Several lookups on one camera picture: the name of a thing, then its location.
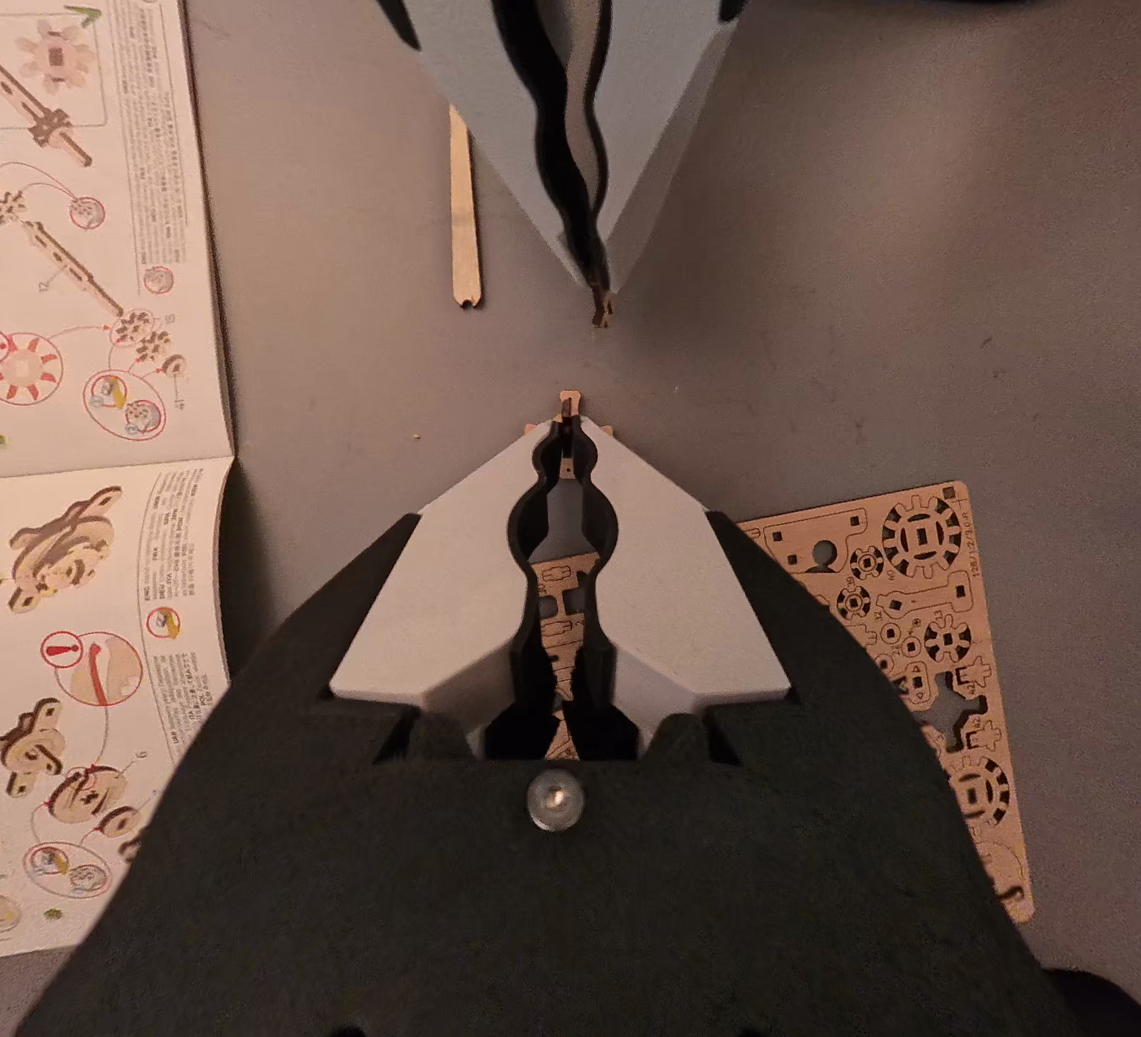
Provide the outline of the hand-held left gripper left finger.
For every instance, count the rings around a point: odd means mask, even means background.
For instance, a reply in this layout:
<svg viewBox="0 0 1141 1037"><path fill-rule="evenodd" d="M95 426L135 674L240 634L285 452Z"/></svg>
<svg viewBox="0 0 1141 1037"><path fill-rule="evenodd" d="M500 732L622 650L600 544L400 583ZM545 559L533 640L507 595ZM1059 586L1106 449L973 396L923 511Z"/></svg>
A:
<svg viewBox="0 0 1141 1037"><path fill-rule="evenodd" d="M529 554L547 537L563 429L550 420L424 507L343 659L333 696L448 716L477 758L525 698L518 653L537 624Z"/></svg>

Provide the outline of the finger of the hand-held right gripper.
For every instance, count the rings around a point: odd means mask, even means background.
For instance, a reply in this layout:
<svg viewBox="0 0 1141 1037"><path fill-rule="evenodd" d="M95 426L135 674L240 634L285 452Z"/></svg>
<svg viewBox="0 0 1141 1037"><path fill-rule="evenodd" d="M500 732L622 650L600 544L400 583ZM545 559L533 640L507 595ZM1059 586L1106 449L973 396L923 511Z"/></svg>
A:
<svg viewBox="0 0 1141 1037"><path fill-rule="evenodd" d="M722 0L552 0L563 130L616 293L636 270L735 23Z"/></svg>
<svg viewBox="0 0 1141 1037"><path fill-rule="evenodd" d="M440 94L574 279L594 276L594 214L565 129L567 80L536 0L399 0Z"/></svg>

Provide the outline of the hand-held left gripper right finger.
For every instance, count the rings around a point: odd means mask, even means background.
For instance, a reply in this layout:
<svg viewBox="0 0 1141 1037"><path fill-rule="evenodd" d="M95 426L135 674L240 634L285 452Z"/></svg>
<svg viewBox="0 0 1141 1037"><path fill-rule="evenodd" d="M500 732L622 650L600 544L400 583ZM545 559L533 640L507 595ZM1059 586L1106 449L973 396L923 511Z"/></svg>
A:
<svg viewBox="0 0 1141 1037"><path fill-rule="evenodd" d="M598 556L572 677L578 758L637 758L669 716L784 698L788 677L706 507L589 418L570 449Z"/></svg>

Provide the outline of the cross-shaped wooden model part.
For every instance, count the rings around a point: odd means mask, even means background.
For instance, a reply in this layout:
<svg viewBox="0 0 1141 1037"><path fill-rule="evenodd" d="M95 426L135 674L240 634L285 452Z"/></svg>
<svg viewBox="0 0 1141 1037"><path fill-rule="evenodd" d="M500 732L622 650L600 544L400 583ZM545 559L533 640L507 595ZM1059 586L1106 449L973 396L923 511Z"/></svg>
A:
<svg viewBox="0 0 1141 1037"><path fill-rule="evenodd" d="M526 463L534 470L534 480L525 493L548 494L558 481L593 484L594 472L602 462L602 439L613 439L616 429L590 418L581 391L560 391L555 416L521 428ZM556 439L559 452L558 470L545 465L543 447Z"/></svg>

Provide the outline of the laser-cut wooden parts sheet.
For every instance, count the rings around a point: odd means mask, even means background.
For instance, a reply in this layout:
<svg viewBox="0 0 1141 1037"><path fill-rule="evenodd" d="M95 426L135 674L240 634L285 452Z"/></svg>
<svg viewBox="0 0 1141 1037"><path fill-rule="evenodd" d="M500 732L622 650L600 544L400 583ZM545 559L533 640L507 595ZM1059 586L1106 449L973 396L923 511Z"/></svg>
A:
<svg viewBox="0 0 1141 1037"><path fill-rule="evenodd" d="M976 525L957 480L739 522L842 623L920 726L997 898L1035 910Z"/></svg>

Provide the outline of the thin wooden stick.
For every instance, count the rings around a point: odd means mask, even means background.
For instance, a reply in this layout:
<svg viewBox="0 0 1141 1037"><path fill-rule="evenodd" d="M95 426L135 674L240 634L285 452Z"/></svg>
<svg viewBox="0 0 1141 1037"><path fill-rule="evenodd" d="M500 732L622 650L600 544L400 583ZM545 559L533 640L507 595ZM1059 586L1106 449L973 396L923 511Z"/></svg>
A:
<svg viewBox="0 0 1141 1037"><path fill-rule="evenodd" d="M462 309L477 309L483 282L472 167L472 141L464 119L450 105L450 274L452 295Z"/></svg>

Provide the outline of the paper instruction booklet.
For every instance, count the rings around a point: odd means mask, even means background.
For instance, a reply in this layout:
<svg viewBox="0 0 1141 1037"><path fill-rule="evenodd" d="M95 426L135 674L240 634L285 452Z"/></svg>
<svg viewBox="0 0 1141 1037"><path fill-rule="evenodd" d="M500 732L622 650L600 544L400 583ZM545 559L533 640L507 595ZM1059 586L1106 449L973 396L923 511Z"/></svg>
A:
<svg viewBox="0 0 1141 1037"><path fill-rule="evenodd" d="M1 0L1 954L112 899L229 677L181 0Z"/></svg>

